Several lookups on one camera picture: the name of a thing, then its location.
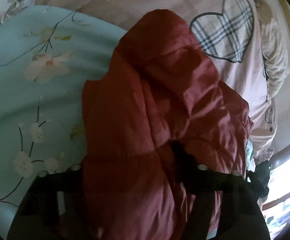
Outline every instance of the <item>black heart outline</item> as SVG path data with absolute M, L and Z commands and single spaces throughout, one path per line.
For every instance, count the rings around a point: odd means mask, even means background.
M 251 6 L 251 4 L 249 3 L 249 1 L 248 0 L 246 0 L 247 1 L 247 3 L 248 3 L 248 5 L 250 6 L 250 8 L 252 9 L 252 16 L 253 16 L 253 27 L 252 27 L 252 35 L 250 36 L 250 38 L 249 38 L 249 41 L 248 41 L 248 43 L 246 44 L 246 46 L 245 46 L 245 50 L 244 50 L 244 52 L 243 52 L 243 55 L 242 55 L 242 60 L 241 61 L 232 61 L 232 60 L 230 60 L 230 59 L 228 59 L 228 58 L 223 58 L 223 57 L 216 57 L 216 56 L 214 56 L 214 55 L 211 55 L 211 54 L 208 54 L 208 53 L 206 53 L 206 52 L 204 52 L 206 55 L 208 55 L 208 56 L 210 56 L 210 57 L 213 57 L 213 58 L 216 58 L 216 59 L 223 59 L 223 60 L 227 60 L 227 61 L 229 61 L 229 62 L 231 62 L 231 63 L 242 63 L 242 61 L 243 61 L 243 59 L 244 59 L 244 55 L 245 55 L 245 52 L 246 52 L 246 50 L 247 50 L 247 47 L 248 47 L 248 45 L 249 45 L 249 43 L 251 42 L 251 39 L 253 38 L 253 35 L 254 35 L 254 14 L 253 14 L 253 8 L 252 8 L 252 6 Z M 202 16 L 205 16 L 205 15 L 219 15 L 219 16 L 222 16 L 222 17 L 224 17 L 224 3 L 225 3 L 225 0 L 223 0 L 223 2 L 222 2 L 222 13 L 215 13 L 215 12 L 206 12 L 206 13 L 202 13 L 202 14 L 200 14 L 200 15 L 197 15 L 194 19 L 192 19 L 192 21 L 190 22 L 190 24 L 189 24 L 189 29 L 191 30 L 192 29 L 192 25 L 193 25 L 193 23 L 198 19 L 198 18 L 200 18 L 200 17 L 202 17 Z

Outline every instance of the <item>red hood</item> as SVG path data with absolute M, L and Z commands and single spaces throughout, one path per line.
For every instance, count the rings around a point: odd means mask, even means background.
M 108 73 L 87 81 L 84 192 L 101 239 L 179 239 L 194 197 L 175 182 L 168 140 L 209 168 L 245 175 L 248 103 L 219 81 L 186 22 L 147 13 L 121 39 Z M 211 229 L 217 227 L 215 194 Z

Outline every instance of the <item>white flower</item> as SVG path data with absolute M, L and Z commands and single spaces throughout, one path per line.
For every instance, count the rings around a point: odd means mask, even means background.
M 32 135 L 32 140 L 35 143 L 41 143 L 43 142 L 43 129 L 39 127 L 39 124 L 37 122 L 33 123 L 29 129 L 29 132 Z
M 37 54 L 32 58 L 32 62 L 24 70 L 24 78 L 40 84 L 50 81 L 54 75 L 64 76 L 70 71 L 62 62 L 69 60 L 73 56 L 73 51 L 64 53 L 59 57 L 52 54 Z
M 59 164 L 58 164 L 58 161 L 55 160 L 54 158 L 50 157 L 48 158 L 47 160 L 44 161 L 45 163 L 45 166 L 47 168 L 47 171 L 49 174 L 55 174 L 58 167 L 59 167 Z
M 24 178 L 28 178 L 33 173 L 33 164 L 30 157 L 25 152 L 18 152 L 13 160 L 15 171 Z

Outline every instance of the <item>small plaid heart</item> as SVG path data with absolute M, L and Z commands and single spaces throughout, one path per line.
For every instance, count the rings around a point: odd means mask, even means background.
M 253 35 L 252 7 L 248 0 L 223 0 L 222 13 L 200 14 L 190 29 L 207 55 L 242 62 Z

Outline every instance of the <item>heart applique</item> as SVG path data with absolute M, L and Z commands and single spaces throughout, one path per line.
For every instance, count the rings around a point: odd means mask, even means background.
M 200 14 L 189 28 L 207 55 L 242 62 L 253 35 L 253 10 L 248 0 L 223 0 L 222 13 Z

